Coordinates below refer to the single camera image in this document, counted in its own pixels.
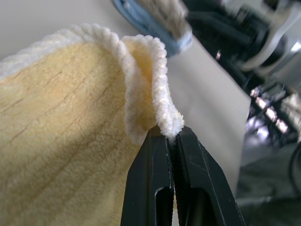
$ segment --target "towel fibers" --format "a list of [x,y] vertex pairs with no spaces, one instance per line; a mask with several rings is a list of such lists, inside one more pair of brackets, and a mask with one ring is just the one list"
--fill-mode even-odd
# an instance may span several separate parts
[[166,51],[96,24],[0,62],[0,225],[120,225],[127,171],[147,131],[183,127]]

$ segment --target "microfiber cloth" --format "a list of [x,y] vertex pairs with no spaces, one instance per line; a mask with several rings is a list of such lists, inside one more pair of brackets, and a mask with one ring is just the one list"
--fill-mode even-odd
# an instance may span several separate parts
[[158,37],[165,44],[167,50],[167,56],[172,57],[176,54],[186,50],[192,44],[192,31],[185,21],[185,18],[180,18],[184,26],[181,27],[181,31],[176,35],[177,24],[169,23],[169,27],[172,27],[171,31],[167,29],[168,25],[163,26],[160,20],[155,18],[148,10],[135,0],[112,0],[117,10],[128,20],[137,30],[144,35],[150,35]]
[[147,131],[184,125],[166,61],[158,38],[83,24],[0,62],[0,225],[120,225]]

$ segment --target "blue object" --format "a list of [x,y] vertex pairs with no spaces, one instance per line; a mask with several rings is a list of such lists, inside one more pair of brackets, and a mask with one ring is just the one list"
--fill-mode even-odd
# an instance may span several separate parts
[[120,14],[143,35],[157,37],[165,44],[167,57],[172,57],[185,50],[192,43],[192,33],[175,40],[152,15],[135,0],[112,0]]

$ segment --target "white table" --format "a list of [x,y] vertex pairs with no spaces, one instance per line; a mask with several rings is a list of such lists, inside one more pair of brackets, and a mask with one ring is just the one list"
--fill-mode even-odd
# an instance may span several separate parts
[[[109,0],[1,1],[0,59],[58,29],[81,23],[99,23],[120,37],[138,34]],[[167,66],[176,107],[235,191],[250,99],[197,40]]]

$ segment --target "fluffy white trim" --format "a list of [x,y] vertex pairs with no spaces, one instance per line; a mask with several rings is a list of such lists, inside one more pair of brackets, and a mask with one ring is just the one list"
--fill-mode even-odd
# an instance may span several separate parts
[[[156,121],[162,135],[170,141],[181,131],[184,126],[182,115],[175,108],[167,83],[167,59],[164,44],[158,38],[138,35],[136,37],[124,37],[144,44],[153,60],[152,98],[156,113]],[[140,68],[135,59],[129,53],[125,43],[118,35],[108,28],[98,24],[74,25],[70,29],[59,30],[45,37],[42,41],[32,44],[29,48],[21,50],[14,56],[5,58],[0,62],[0,80],[13,75],[32,63],[41,60],[45,55],[51,54],[57,49],[81,43],[94,42],[104,46],[118,60],[125,75],[126,103],[125,103],[125,127],[127,135],[135,144],[142,144],[145,134],[142,126],[134,124],[135,118],[141,110],[135,107],[139,101],[134,93],[141,88],[141,82],[145,79],[141,75]]]

